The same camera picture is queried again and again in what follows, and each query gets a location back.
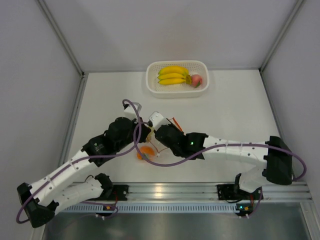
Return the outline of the yellow fake bananas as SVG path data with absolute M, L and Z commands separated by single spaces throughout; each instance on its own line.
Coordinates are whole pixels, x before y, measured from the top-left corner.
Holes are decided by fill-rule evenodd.
M 158 72 L 158 83 L 161 85 L 192 84 L 189 70 L 182 66 L 167 66 Z

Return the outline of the clear zip top bag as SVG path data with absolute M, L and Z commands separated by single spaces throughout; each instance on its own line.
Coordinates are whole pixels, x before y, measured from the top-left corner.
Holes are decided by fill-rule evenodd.
M 138 149 L 142 146 L 149 146 L 149 147 L 153 148 L 153 150 L 155 152 L 155 157 L 151 161 L 154 161 L 157 158 L 164 157 L 164 155 L 165 155 L 164 151 L 166 151 L 168 149 L 162 143 L 160 143 L 158 140 L 156 140 L 155 135 L 152 137 L 151 142 L 148 142 L 148 140 L 147 140 L 147 142 L 144 143 L 143 145 L 139 146 Z

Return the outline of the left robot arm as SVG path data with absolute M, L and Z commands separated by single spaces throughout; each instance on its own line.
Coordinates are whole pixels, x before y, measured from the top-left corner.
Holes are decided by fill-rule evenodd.
M 71 184 L 106 162 L 123 156 L 121 150 L 134 140 L 146 142 L 150 132 L 151 128 L 142 120 L 118 117 L 103 134 L 91 138 L 70 160 L 52 173 L 31 184 L 21 183 L 17 187 L 21 204 L 18 213 L 25 213 L 25 221 L 33 228 L 39 228 L 72 205 L 90 199 L 109 199 L 114 187 L 104 173 L 84 183 Z

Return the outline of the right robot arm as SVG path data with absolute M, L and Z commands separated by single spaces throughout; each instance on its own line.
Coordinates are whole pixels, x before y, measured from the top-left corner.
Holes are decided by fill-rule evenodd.
M 176 157 L 252 165 L 252 169 L 239 173 L 235 178 L 233 192 L 240 199 L 269 183 L 288 186 L 293 182 L 292 156 L 279 137 L 270 136 L 263 143 L 241 143 L 199 132 L 184 134 L 171 124 L 160 126 L 154 133 L 156 140 Z

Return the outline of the pink fake peach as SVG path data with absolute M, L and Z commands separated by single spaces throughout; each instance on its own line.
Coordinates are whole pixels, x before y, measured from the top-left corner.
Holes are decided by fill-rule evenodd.
M 203 83 L 203 78 L 199 74 L 194 74 L 191 76 L 191 85 L 194 88 L 198 88 Z

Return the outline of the orange fake fruit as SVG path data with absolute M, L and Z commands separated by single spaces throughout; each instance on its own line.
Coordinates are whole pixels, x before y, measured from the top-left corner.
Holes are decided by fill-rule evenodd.
M 141 146 L 139 150 L 149 161 L 152 161 L 156 156 L 154 149 L 150 146 Z

